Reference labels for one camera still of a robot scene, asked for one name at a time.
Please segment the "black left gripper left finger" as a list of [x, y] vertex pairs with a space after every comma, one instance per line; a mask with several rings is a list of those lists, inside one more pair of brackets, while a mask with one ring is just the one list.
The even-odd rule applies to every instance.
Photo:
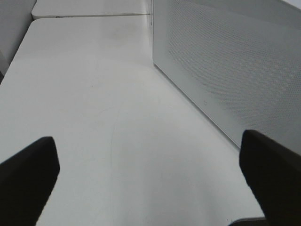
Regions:
[[0, 165], [0, 224], [36, 225], [60, 171], [55, 141], [42, 137]]

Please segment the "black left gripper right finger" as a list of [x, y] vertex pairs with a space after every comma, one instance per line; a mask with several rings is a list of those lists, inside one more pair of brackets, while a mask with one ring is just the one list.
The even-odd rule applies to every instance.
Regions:
[[256, 130], [245, 130], [239, 166], [271, 226], [301, 224], [301, 157]]

